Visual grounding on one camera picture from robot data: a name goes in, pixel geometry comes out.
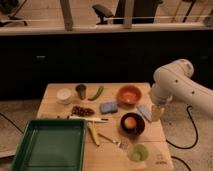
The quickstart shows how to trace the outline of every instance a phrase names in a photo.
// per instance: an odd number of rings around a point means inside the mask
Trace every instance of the white cup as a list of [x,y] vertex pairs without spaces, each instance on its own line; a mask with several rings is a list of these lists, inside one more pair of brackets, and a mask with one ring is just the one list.
[[57,102],[60,104],[69,104],[71,102],[71,90],[62,88],[56,94]]

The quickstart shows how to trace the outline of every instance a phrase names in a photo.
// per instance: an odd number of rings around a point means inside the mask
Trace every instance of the chair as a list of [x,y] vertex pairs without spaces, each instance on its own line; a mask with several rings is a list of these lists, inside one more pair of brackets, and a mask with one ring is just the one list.
[[[107,24],[107,20],[104,18],[114,18],[113,24],[122,24],[124,11],[125,11],[126,0],[119,0],[118,6],[115,12],[115,15],[101,4],[95,4],[92,8],[95,10],[95,13],[100,18],[98,24]],[[134,12],[132,23],[153,23],[154,17],[157,11],[158,4],[162,3],[161,0],[135,0],[134,3]]]

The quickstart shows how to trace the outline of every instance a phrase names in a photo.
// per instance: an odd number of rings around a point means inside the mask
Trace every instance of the green tray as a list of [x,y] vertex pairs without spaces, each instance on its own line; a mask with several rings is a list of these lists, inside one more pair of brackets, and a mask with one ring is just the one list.
[[81,171],[84,120],[32,120],[17,149],[12,171]]

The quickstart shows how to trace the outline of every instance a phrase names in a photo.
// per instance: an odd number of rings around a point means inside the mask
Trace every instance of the office chair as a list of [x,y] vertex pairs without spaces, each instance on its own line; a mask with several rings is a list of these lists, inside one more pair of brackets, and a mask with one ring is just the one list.
[[[125,3],[126,0],[119,0],[115,15],[101,4],[93,5],[92,8],[100,18],[98,24],[107,24],[107,20],[104,18],[114,18],[113,24],[123,24],[122,18],[124,18],[125,13]],[[132,23],[153,23],[160,3],[162,3],[162,0],[135,0]]]
[[[11,14],[11,15],[8,15],[8,18],[11,20],[11,21],[1,21],[0,20],[0,27],[4,27],[4,26],[6,26],[7,24],[10,24],[10,23],[12,23],[12,20],[22,20],[22,19],[20,19],[20,18],[18,18],[18,17],[16,17],[16,15],[18,14],[18,12],[22,9],[22,7],[26,4],[26,2],[27,2],[27,0],[24,0],[23,2],[22,2],[22,4],[18,7],[18,8],[16,8],[16,10],[15,10],[15,12],[13,13],[13,14]],[[13,5],[18,5],[18,1],[16,1],[16,0],[10,0],[10,3],[13,3]],[[21,22],[23,22],[24,23],[24,26],[27,26],[27,22],[26,21],[21,21]]]

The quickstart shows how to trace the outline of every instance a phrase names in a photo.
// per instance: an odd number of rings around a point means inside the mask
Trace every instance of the blue sponge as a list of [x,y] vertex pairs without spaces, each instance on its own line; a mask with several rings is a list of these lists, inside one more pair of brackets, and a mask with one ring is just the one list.
[[100,111],[102,114],[116,113],[118,111],[118,104],[117,102],[101,103]]

